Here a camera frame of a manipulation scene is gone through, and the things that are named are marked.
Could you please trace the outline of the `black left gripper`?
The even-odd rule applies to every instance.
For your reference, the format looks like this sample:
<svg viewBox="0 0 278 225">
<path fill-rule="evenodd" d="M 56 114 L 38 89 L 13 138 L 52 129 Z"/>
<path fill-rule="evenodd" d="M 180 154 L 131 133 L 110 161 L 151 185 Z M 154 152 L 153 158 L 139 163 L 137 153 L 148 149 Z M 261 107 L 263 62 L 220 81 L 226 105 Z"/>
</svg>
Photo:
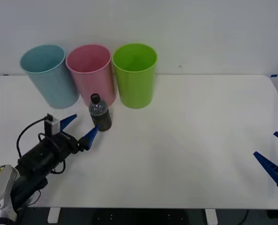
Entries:
<svg viewBox="0 0 278 225">
<path fill-rule="evenodd" d="M 76 154 L 78 151 L 90 150 L 98 132 L 98 127 L 95 126 L 90 132 L 77 141 L 73 136 L 63 131 L 75 118 L 77 118 L 77 114 L 62 119 L 60 121 L 61 132 L 45 137 L 47 162 L 63 162 L 70 154 Z"/>
</svg>

